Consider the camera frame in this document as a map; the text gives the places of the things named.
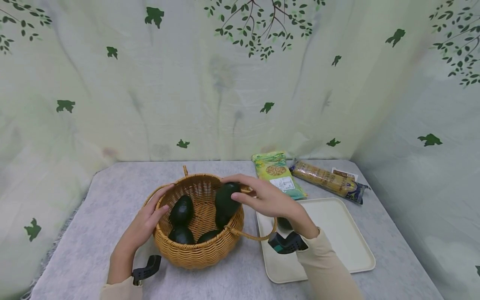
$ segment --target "curtain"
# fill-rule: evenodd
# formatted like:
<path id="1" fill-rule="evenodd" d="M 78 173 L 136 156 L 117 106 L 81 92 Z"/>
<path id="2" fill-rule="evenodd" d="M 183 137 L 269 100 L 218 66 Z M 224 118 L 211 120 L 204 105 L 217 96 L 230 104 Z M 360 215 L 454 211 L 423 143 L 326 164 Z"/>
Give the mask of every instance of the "curtain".
<path id="1" fill-rule="evenodd" d="M 0 1 L 0 298 L 118 161 L 350 158 L 439 1 Z"/>
<path id="2" fill-rule="evenodd" d="M 480 295 L 480 5 L 444 1 L 392 113 L 353 160 L 446 300 Z"/>

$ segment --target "table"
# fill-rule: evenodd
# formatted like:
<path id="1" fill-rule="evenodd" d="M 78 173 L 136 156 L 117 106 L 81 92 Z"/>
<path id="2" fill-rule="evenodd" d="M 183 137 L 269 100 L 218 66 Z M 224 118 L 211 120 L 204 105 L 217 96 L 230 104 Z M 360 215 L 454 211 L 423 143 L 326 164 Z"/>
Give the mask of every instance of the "table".
<path id="1" fill-rule="evenodd" d="M 358 181 L 368 184 L 350 161 L 310 160 L 309 163 L 327 170 L 336 167 L 358 174 Z M 31 299 L 98 299 L 107 278 L 109 256 L 118 239 L 151 191 L 183 177 L 183 165 L 190 174 L 256 176 L 251 161 L 127 162 L 97 173 L 84 203 L 33 288 Z M 311 199 L 336 197 L 296 180 Z M 376 259 L 374 270 L 353 274 L 365 299 L 443 299 L 373 191 L 365 192 L 363 206 L 343 201 Z M 244 231 L 258 235 L 255 212 L 246 206 L 244 210 Z M 137 252 L 134 267 L 145 266 L 151 254 L 158 254 L 153 239 Z M 313 297 L 307 281 L 272 283 L 265 273 L 260 243 L 241 238 L 226 259 L 202 270 L 176 268 L 164 259 L 160 270 L 144 281 L 144 299 L 306 300 Z"/>

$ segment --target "plastic food package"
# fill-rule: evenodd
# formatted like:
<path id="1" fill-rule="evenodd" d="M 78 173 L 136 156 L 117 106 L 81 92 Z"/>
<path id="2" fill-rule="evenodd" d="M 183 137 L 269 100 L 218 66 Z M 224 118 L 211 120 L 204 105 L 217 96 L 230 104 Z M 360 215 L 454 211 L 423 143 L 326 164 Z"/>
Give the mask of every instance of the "plastic food package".
<path id="1" fill-rule="evenodd" d="M 363 192 L 368 186 L 354 181 L 350 177 L 330 173 L 327 170 L 309 165 L 301 160 L 294 160 L 290 167 L 293 176 L 315 184 L 329 192 L 342 196 L 355 203 L 363 204 Z"/>
<path id="2" fill-rule="evenodd" d="M 292 199 L 305 198 L 307 194 L 295 182 L 287 167 L 285 152 L 269 152 L 252 156 L 258 178 L 270 181 Z"/>

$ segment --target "right hand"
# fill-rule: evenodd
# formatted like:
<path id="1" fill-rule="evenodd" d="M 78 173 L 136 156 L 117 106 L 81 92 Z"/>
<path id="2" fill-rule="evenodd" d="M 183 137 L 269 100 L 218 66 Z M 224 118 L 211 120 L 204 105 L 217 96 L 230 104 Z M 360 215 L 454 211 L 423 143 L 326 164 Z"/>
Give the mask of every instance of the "right hand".
<path id="1" fill-rule="evenodd" d="M 232 194 L 232 199 L 250 206 L 264 216 L 288 219 L 293 230 L 308 239 L 318 236 L 319 230 L 303 206 L 270 182 L 244 174 L 228 176 L 220 181 L 222 183 L 239 182 L 250 186 L 253 192 L 249 195 L 235 192 Z"/>
<path id="2" fill-rule="evenodd" d="M 264 216 L 291 218 L 303 208 L 275 185 L 265 180 L 236 174 L 222 178 L 220 181 L 222 183 L 239 182 L 250 186 L 253 192 L 248 195 L 236 192 L 232 194 L 232 199 L 250 206 Z"/>

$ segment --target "sleeve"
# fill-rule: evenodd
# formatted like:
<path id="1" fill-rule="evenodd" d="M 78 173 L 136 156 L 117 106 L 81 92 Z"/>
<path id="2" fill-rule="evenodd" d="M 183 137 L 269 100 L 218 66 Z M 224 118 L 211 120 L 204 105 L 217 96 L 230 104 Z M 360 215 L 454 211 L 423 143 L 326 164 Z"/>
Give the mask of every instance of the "sleeve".
<path id="1" fill-rule="evenodd" d="M 323 230 L 316 238 L 309 240 L 302 236 L 302 239 L 308 249 L 297 251 L 297 257 L 305 269 L 315 299 L 362 300 L 357 284 L 332 249 Z"/>
<path id="2" fill-rule="evenodd" d="M 142 286 L 133 285 L 133 277 L 116 284 L 105 284 L 100 292 L 100 300 L 142 300 Z"/>

